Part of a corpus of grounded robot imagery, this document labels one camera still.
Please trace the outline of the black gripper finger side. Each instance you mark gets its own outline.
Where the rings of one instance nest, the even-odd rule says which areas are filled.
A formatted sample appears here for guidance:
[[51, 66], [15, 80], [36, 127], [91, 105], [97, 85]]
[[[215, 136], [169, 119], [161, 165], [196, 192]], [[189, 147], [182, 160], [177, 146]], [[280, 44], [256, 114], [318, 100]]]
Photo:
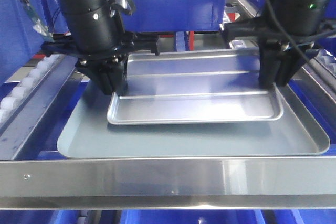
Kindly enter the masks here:
[[260, 71], [259, 86], [261, 88], [271, 88], [276, 83], [277, 75], [281, 66], [281, 53], [273, 45], [266, 45], [259, 48], [260, 51]]
[[105, 95], [112, 95], [113, 87], [106, 72], [96, 68], [77, 68], [77, 70], [93, 81]]
[[117, 95], [124, 95], [128, 87], [127, 62], [121, 61], [109, 64], [108, 77], [112, 91]]
[[276, 85], [279, 87], [285, 86], [295, 73], [307, 63], [294, 49], [282, 51], [278, 59], [280, 67], [276, 74]]

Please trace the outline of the black gripper body side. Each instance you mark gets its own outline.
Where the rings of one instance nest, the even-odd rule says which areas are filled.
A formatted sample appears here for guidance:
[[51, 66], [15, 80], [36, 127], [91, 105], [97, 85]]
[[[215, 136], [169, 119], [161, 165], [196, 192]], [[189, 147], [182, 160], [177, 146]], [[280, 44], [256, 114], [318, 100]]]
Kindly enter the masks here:
[[258, 46], [262, 43], [278, 44], [281, 51], [305, 47], [318, 40], [320, 20], [285, 19], [260, 16], [233, 23], [222, 24], [222, 37], [225, 42], [236, 39], [256, 38]]
[[76, 69], [85, 75], [119, 72], [130, 53], [147, 50], [158, 56], [159, 36], [124, 31], [112, 34], [100, 31], [72, 31], [57, 35], [53, 42], [44, 42], [41, 49], [47, 54], [64, 54], [77, 59]]

